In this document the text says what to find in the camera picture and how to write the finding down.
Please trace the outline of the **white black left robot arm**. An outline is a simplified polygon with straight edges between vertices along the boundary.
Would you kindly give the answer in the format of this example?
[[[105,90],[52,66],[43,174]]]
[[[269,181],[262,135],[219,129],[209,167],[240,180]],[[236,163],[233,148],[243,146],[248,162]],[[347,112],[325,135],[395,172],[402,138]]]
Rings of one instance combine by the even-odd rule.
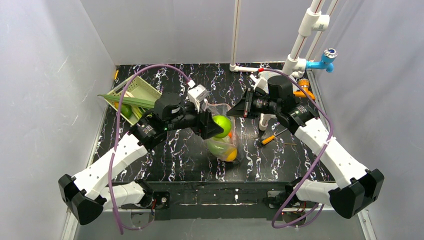
[[[201,109],[192,101],[182,104],[176,93],[163,93],[153,108],[95,163],[73,176],[61,176],[61,198],[78,223],[87,225],[104,210],[151,202],[154,190],[144,180],[113,186],[112,179],[164,142],[169,131],[187,128],[204,140],[225,131],[214,121],[209,109]]]

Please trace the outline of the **yellow green mango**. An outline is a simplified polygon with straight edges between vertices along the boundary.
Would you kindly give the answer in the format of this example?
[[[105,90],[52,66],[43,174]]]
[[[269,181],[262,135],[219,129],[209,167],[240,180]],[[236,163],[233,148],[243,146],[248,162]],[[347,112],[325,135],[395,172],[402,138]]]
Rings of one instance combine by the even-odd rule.
[[[122,104],[121,104],[121,110],[120,110],[120,113],[121,113],[121,114],[122,114],[125,118],[129,119],[129,118],[132,116],[133,111],[132,111],[132,108],[131,108],[130,106],[128,106],[128,105],[126,105],[126,104],[122,103]]]

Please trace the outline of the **yellow lemon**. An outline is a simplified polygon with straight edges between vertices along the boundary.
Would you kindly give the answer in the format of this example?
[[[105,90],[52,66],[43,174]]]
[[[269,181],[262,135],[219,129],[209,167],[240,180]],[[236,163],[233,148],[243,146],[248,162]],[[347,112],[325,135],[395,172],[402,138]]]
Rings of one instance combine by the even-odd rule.
[[[231,148],[226,154],[224,160],[226,162],[233,162],[237,158],[238,150],[236,148]]]

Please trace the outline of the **pale green cabbage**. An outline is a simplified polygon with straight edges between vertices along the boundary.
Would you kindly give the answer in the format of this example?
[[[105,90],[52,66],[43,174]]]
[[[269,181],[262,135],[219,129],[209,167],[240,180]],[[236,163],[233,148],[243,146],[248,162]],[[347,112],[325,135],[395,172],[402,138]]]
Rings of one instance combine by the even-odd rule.
[[[231,139],[212,137],[206,140],[208,150],[218,159],[225,160],[226,153],[232,149]]]

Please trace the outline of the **clear zip top bag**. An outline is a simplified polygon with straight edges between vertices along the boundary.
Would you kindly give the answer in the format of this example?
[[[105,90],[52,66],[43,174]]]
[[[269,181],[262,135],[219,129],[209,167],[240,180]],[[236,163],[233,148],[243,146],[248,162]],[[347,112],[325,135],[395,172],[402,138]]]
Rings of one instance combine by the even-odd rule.
[[[225,137],[212,137],[204,140],[209,152],[218,160],[239,163],[242,160],[241,143],[238,134],[236,133],[236,120],[233,116],[228,116],[228,111],[231,107],[226,103],[206,104],[207,109],[212,113],[212,116],[220,116],[217,121],[223,127]]]

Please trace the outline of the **green apple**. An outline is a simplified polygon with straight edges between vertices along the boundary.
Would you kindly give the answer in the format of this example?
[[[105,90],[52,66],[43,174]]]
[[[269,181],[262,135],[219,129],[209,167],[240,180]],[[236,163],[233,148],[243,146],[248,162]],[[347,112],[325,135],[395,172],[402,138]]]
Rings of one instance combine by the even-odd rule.
[[[232,130],[232,122],[230,121],[230,119],[224,115],[215,115],[212,119],[217,125],[219,125],[223,129],[222,133],[219,133],[214,137],[218,139],[225,138]]]

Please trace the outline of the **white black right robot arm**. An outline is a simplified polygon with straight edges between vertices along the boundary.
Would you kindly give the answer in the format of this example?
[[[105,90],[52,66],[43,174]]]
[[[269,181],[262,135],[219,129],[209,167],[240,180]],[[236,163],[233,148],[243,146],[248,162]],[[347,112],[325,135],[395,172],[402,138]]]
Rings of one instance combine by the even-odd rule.
[[[337,142],[316,111],[297,101],[292,83],[286,75],[272,76],[267,80],[268,91],[246,89],[227,114],[248,119],[261,114],[276,116],[280,125],[306,144],[332,174],[333,183],[311,181],[305,175],[287,184],[281,206],[315,202],[331,206],[341,217],[350,219],[377,200],[385,177],[379,169],[370,170],[358,162]]]

